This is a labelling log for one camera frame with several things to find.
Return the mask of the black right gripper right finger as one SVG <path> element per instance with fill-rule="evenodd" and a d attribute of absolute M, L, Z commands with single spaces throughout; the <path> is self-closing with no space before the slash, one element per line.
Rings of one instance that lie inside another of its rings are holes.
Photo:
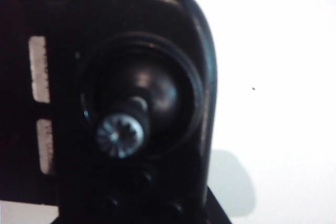
<path fill-rule="evenodd" d="M 196 187 L 196 223 L 231 224 L 227 214 L 208 186 Z"/>

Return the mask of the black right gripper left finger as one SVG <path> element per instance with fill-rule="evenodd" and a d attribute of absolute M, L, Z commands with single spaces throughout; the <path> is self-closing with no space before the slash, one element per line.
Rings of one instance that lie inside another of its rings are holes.
<path fill-rule="evenodd" d="M 56 223 L 89 223 L 92 210 L 90 183 L 57 185 L 58 218 Z"/>

